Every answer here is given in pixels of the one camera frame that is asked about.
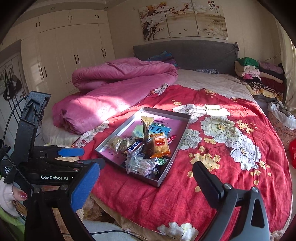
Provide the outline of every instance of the white sheet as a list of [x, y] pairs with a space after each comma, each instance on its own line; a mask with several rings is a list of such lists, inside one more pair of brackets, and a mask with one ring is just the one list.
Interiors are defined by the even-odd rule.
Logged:
[[[227, 98], [243, 98], [255, 102], [247, 88], [238, 79], [228, 74], [207, 74], [180, 69], [175, 84], [195, 90], [206, 88]], [[41, 132], [44, 142], [53, 145], [70, 147], [80, 137], [54, 126], [51, 117], [43, 120]]]

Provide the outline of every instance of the gray upholstered headboard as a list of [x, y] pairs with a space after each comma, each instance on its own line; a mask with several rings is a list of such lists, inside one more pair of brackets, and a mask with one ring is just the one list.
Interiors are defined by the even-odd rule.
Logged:
[[238, 44], [208, 40], [170, 40], [133, 47], [140, 60], [171, 52], [181, 69], [217, 69], [222, 74], [235, 76], [234, 61], [238, 58]]

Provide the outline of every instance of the pillow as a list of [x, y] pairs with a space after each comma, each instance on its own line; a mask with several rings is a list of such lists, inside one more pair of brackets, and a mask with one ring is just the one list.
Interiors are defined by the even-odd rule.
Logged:
[[155, 55], [147, 59], [147, 61], [161, 61], [168, 64], [173, 64], [175, 67], [178, 67], [174, 57], [168, 51], [163, 51], [160, 55]]
[[195, 69], [194, 71], [202, 72], [202, 73], [209, 73], [209, 74], [219, 74], [219, 71], [216, 69]]

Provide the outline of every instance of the orange snack bag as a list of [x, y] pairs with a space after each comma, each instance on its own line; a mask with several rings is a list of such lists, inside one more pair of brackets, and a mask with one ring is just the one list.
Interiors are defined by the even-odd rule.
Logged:
[[151, 158], [170, 155], [168, 140], [163, 132], [152, 134], [151, 137], [153, 143]]

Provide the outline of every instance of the screw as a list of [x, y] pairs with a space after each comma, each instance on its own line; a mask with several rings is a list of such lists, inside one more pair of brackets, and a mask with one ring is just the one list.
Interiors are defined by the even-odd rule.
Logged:
[[61, 185], [60, 187], [61, 190], [65, 191], [68, 189], [68, 185], [64, 184], [64, 185]]
[[227, 190], [231, 190], [232, 186], [229, 183], [225, 183], [224, 188], [227, 189]]
[[40, 188], [34, 188], [34, 193], [40, 193]]
[[257, 187], [252, 187], [252, 191], [258, 193], [259, 189]]

